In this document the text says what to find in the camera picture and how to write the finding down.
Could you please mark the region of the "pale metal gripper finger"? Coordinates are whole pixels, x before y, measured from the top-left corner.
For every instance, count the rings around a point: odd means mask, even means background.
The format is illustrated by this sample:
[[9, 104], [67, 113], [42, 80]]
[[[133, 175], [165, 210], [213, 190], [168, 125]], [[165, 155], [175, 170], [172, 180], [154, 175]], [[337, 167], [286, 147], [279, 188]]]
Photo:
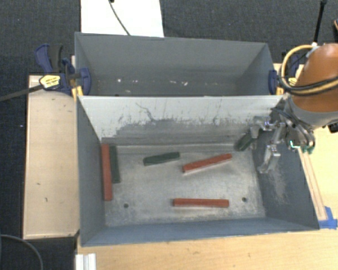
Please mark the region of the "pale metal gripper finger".
[[263, 163], [257, 167], [257, 170], [261, 174], [268, 174], [270, 171], [276, 168], [280, 157], [281, 154], [277, 149], [277, 145], [267, 145], [264, 153]]
[[250, 126], [250, 136], [252, 142], [250, 144], [251, 149], [255, 149], [257, 145], [257, 139], [261, 131], [270, 130], [270, 117], [269, 116], [255, 116], [253, 123]]

